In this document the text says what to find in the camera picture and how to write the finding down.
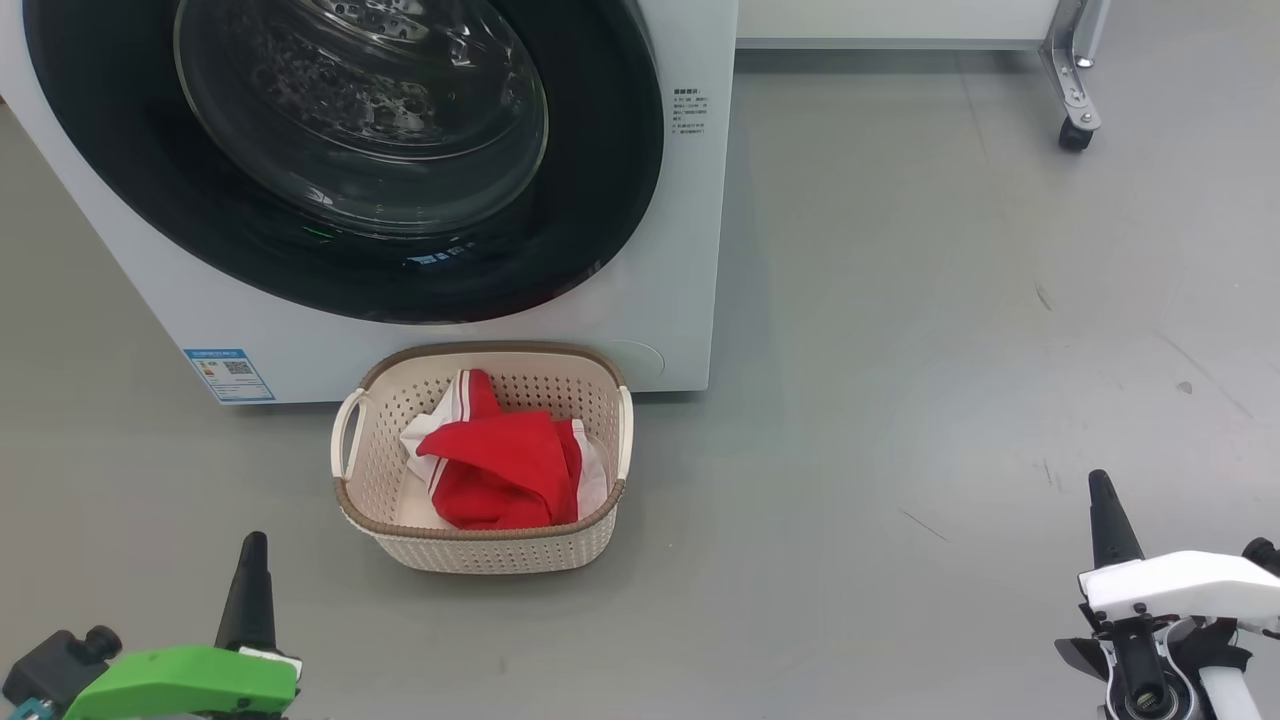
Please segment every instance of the beige woven basket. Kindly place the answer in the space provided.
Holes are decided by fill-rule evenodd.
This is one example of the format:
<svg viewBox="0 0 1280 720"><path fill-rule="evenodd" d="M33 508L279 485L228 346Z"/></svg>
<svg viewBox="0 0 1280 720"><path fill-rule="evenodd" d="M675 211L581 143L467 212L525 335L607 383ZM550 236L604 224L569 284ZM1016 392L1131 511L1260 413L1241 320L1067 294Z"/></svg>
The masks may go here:
<svg viewBox="0 0 1280 720"><path fill-rule="evenodd" d="M430 413L453 375L489 373L506 411L548 409L580 418L604 451L609 498L572 525L530 530L442 530L396 524L404 500L408 454L401 432ZM351 455L346 437L358 410ZM590 350L540 343L466 343L406 350L383 360L351 393L333 425L330 464L338 505L357 529L417 570L470 575L548 573L595 560L613 536L631 464L632 409L622 374Z"/></svg>

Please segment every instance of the white cloth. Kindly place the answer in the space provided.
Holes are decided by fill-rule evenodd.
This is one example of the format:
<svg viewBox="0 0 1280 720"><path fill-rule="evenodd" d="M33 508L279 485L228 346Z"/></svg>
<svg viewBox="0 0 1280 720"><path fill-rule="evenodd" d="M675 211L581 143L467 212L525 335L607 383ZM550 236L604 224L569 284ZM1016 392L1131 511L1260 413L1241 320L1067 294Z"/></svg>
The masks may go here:
<svg viewBox="0 0 1280 720"><path fill-rule="evenodd" d="M412 528L454 529L435 511L431 496L440 480L440 474L448 460L434 455L417 455L417 446L426 436L447 423L460 423L471 419L471 370L458 370L449 383L435 410L413 418L401 433L401 443L408 451L404 462L404 477L401 479L401 503L396 512L396 524ZM577 478L577 519L581 520L599 510L609 498L609 482L604 477L604 464L595 441L586 434L582 420L573 420L573 438L582 454L582 471Z"/></svg>

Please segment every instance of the white table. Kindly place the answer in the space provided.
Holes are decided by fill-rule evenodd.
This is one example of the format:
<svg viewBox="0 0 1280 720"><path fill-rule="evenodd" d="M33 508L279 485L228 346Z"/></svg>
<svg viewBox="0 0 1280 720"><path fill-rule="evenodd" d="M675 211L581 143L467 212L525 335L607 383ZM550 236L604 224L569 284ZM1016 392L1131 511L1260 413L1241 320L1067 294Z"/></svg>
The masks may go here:
<svg viewBox="0 0 1280 720"><path fill-rule="evenodd" d="M1111 0L740 0L740 49L1039 47L1068 111L1059 145L1101 127L1076 67L1092 68Z"/></svg>

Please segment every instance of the red garment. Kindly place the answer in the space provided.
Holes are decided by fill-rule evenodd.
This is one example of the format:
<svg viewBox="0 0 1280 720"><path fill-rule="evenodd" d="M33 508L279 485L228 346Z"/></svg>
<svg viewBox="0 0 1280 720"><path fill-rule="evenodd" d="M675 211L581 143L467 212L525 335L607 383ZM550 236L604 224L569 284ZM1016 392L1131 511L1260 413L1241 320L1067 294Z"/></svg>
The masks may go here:
<svg viewBox="0 0 1280 720"><path fill-rule="evenodd" d="M448 460L431 502L467 530L512 530L577 521L582 454L573 421L547 411L503 414L489 375L461 388L463 421L426 436L417 455Z"/></svg>

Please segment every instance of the washing machine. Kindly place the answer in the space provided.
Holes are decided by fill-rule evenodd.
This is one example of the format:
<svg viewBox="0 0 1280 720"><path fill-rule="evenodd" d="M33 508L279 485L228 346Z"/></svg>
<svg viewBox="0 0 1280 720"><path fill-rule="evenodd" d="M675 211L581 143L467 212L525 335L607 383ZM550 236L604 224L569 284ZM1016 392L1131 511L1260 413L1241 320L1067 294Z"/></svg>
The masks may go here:
<svg viewBox="0 0 1280 720"><path fill-rule="evenodd" d="M736 0L14 0L0 96L223 404L559 341L708 386Z"/></svg>

